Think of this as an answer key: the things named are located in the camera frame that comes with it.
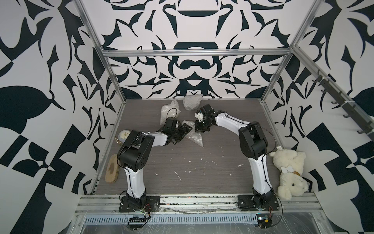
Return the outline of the bubble wrap sheet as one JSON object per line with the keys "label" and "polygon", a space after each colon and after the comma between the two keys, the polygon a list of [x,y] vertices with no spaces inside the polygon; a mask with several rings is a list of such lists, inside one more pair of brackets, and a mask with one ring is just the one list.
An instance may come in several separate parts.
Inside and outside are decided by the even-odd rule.
{"label": "bubble wrap sheet", "polygon": [[176,99],[173,99],[170,104],[162,106],[160,124],[164,125],[168,117],[179,117],[180,113],[179,103]]}
{"label": "bubble wrap sheet", "polygon": [[186,96],[183,99],[183,105],[187,111],[196,110],[200,106],[202,99],[203,99],[202,94]]}
{"label": "bubble wrap sheet", "polygon": [[200,147],[203,147],[203,138],[201,133],[195,131],[195,122],[193,121],[183,121],[183,124],[187,124],[189,127],[191,127],[191,131],[186,134],[185,138],[191,140],[192,142],[196,143]]}

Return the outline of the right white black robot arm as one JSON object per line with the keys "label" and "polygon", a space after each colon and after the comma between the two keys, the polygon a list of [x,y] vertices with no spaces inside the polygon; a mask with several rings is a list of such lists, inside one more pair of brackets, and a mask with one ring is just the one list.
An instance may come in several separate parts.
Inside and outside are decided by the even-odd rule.
{"label": "right white black robot arm", "polygon": [[241,152],[248,158],[251,167],[254,207],[265,206],[275,195],[266,165],[268,141],[261,125],[256,121],[246,122],[232,117],[222,110],[215,111],[209,104],[197,110],[194,116],[197,118],[196,132],[208,132],[210,127],[219,126],[238,135]]}

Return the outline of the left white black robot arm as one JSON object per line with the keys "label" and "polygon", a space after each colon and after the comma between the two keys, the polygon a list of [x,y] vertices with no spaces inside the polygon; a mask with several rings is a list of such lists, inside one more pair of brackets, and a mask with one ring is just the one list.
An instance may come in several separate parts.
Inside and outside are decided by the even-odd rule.
{"label": "left white black robot arm", "polygon": [[140,202],[145,199],[143,168],[154,147],[167,146],[180,142],[193,130],[188,124],[180,122],[165,124],[156,132],[130,131],[130,134],[117,153],[117,161],[125,170],[127,177],[127,196]]}

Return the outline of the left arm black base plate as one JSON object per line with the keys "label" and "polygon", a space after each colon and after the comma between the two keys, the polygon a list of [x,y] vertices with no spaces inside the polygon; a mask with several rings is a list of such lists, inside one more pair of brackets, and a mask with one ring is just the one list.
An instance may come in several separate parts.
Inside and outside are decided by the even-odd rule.
{"label": "left arm black base plate", "polygon": [[135,199],[128,194],[121,198],[119,212],[130,213],[130,212],[154,212],[158,211],[160,207],[159,196],[142,196],[139,199]]}

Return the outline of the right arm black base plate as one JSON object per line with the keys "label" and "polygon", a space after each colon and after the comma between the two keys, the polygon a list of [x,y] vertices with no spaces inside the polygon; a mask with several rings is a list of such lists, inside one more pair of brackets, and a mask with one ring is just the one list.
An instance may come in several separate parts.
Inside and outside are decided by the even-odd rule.
{"label": "right arm black base plate", "polygon": [[238,195],[238,208],[242,211],[268,211],[270,208],[277,211],[279,202],[273,192],[266,194]]}

